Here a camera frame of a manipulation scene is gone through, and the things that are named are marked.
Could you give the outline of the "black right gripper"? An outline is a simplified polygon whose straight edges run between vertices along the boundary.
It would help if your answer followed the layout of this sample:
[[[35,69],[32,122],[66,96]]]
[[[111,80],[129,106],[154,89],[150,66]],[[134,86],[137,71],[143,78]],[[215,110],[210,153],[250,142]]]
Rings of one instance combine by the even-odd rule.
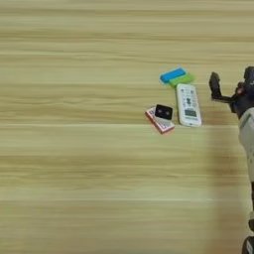
[[[231,98],[222,95],[219,82],[218,74],[212,72],[208,82],[212,100],[229,103],[232,99],[230,108],[238,118],[241,118],[248,109],[254,107],[254,81],[251,83],[239,82]]]

